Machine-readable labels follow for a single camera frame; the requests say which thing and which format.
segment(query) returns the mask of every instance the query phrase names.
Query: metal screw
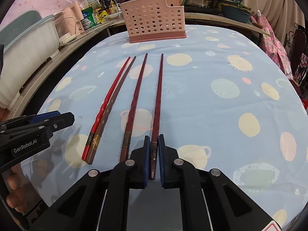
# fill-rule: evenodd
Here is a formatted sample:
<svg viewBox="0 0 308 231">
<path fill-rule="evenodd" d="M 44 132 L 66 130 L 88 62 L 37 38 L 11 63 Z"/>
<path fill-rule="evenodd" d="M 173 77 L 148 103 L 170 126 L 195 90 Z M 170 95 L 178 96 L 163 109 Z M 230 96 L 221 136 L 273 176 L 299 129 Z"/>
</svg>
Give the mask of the metal screw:
<svg viewBox="0 0 308 231">
<path fill-rule="evenodd" d="M 95 176 L 98 175 L 98 172 L 97 172 L 97 170 L 92 169 L 92 170 L 90 170 L 90 171 L 88 172 L 88 175 L 89 175 L 90 177 L 95 177 Z"/>
<path fill-rule="evenodd" d="M 126 162 L 125 162 L 125 165 L 126 166 L 132 166 L 132 165 L 134 165 L 135 164 L 135 161 L 134 160 L 127 160 Z"/>
<path fill-rule="evenodd" d="M 182 159 L 175 159 L 174 160 L 174 164 L 175 165 L 183 165 L 184 164 L 184 161 Z"/>
<path fill-rule="evenodd" d="M 214 176 L 220 176 L 220 170 L 214 168 L 214 169 L 211 170 L 211 174 L 214 175 Z"/>
</svg>

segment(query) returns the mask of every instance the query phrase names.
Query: finger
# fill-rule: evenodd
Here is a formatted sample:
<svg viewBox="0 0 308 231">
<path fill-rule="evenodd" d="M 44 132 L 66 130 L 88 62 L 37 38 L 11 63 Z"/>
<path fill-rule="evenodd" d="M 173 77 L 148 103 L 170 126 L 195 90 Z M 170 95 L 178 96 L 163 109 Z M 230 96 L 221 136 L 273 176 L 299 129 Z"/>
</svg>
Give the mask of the finger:
<svg viewBox="0 0 308 231">
<path fill-rule="evenodd" d="M 11 171 L 13 172 L 13 173 L 18 173 L 18 171 L 19 171 L 19 165 L 15 165 L 15 166 L 13 166 L 13 167 L 11 167 Z"/>
<path fill-rule="evenodd" d="M 15 207 L 15 210 L 19 213 L 23 213 L 25 212 L 27 209 L 27 205 L 26 205 L 26 202 L 23 202 L 21 205 Z"/>
<path fill-rule="evenodd" d="M 11 189 L 15 190 L 18 187 L 21 186 L 21 177 L 19 174 L 13 174 L 11 173 L 8 177 L 7 177 L 7 183 L 10 186 Z"/>
<path fill-rule="evenodd" d="M 18 205 L 20 205 L 20 201 L 17 195 L 15 194 L 9 194 L 7 196 L 7 204 L 10 208 L 15 208 Z"/>
</svg>

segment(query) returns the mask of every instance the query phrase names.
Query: green can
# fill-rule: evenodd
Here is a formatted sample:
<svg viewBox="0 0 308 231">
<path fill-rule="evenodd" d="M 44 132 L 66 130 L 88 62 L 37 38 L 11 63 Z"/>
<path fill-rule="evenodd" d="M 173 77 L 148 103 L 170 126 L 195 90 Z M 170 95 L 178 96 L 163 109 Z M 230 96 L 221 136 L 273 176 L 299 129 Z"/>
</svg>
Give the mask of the green can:
<svg viewBox="0 0 308 231">
<path fill-rule="evenodd" d="M 81 13 L 84 16 L 84 19 L 81 21 L 81 24 L 82 24 L 82 27 L 84 27 L 84 30 L 87 30 L 89 28 L 96 26 L 92 7 L 83 9 Z"/>
</svg>

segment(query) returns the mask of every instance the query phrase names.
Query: pink plastic basket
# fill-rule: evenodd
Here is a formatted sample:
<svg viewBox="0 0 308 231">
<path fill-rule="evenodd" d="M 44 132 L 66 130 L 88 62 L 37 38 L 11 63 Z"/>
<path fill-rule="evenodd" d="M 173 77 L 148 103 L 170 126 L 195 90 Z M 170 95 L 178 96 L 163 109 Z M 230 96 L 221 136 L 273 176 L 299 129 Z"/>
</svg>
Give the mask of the pink plastic basket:
<svg viewBox="0 0 308 231">
<path fill-rule="evenodd" d="M 121 4 L 130 43 L 186 38 L 182 0 L 132 0 Z"/>
</svg>

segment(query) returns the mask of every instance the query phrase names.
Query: pink dot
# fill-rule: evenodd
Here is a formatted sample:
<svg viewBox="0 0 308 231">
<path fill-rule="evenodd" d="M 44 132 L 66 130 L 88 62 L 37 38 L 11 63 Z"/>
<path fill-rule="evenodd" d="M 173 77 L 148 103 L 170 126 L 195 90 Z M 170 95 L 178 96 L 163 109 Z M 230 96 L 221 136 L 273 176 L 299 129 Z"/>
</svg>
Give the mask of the pink dot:
<svg viewBox="0 0 308 231">
<path fill-rule="evenodd" d="M 242 78 L 243 82 L 247 83 L 247 84 L 251 84 L 251 80 L 249 80 L 248 78 L 246 77 L 243 77 Z"/>
</svg>

